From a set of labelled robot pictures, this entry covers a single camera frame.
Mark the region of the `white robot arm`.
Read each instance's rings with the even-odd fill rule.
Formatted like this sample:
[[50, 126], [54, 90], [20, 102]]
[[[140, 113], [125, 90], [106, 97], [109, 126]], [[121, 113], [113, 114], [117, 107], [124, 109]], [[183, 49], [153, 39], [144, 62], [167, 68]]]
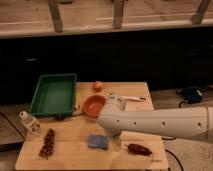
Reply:
[[99, 113], [98, 123], [111, 137], [130, 131], [213, 143], [213, 107], [125, 111], [125, 105], [112, 94]]

